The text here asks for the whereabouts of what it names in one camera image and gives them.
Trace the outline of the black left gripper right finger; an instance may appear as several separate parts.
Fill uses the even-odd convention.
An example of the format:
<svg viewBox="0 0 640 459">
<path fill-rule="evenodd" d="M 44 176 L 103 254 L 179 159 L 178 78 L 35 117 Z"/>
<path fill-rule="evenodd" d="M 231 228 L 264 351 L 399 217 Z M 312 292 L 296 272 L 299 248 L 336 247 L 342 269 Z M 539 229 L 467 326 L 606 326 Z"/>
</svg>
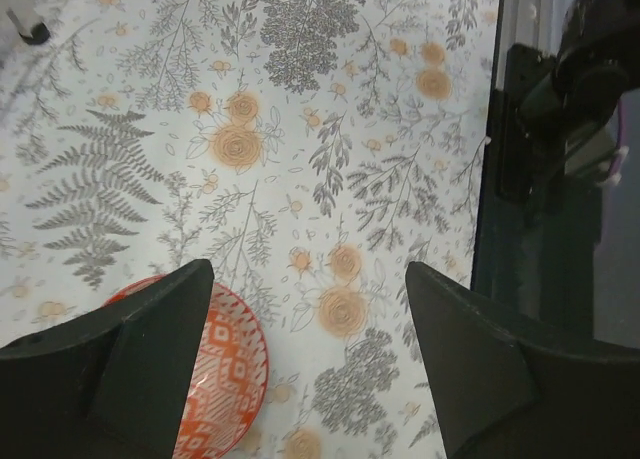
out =
<svg viewBox="0 0 640 459">
<path fill-rule="evenodd" d="M 635 458 L 639 353 L 585 339 L 413 262 L 405 282 L 450 458 Z"/>
</svg>

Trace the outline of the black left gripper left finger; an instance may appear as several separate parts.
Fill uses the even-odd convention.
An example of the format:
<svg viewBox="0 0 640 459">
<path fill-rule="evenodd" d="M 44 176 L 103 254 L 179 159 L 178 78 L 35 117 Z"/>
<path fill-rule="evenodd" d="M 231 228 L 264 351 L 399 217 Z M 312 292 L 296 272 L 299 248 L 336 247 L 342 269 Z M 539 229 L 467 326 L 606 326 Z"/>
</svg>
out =
<svg viewBox="0 0 640 459">
<path fill-rule="evenodd" d="M 213 284 L 193 260 L 2 347 L 2 457 L 171 457 Z"/>
</svg>

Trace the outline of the orange geometric patterned bowl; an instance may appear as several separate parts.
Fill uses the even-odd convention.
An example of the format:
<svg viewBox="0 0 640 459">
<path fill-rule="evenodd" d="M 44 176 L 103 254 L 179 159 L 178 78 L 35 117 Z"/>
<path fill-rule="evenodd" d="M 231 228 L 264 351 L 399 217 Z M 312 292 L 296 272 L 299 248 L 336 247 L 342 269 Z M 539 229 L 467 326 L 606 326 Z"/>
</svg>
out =
<svg viewBox="0 0 640 459">
<path fill-rule="evenodd" d="M 267 342 L 254 312 L 215 283 L 192 373 L 175 458 L 220 458 L 249 432 L 269 376 Z"/>
</svg>

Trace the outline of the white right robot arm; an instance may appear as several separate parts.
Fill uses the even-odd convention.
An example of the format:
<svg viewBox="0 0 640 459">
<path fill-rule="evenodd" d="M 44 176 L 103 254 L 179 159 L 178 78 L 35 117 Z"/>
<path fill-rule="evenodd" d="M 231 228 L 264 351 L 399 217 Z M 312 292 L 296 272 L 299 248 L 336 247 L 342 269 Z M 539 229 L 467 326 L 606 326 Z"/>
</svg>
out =
<svg viewBox="0 0 640 459">
<path fill-rule="evenodd" d="M 517 118 L 528 147 L 529 191 L 535 193 L 613 115 L 625 93 L 639 87 L 639 0 L 574 0 L 554 65 L 520 102 Z"/>
</svg>

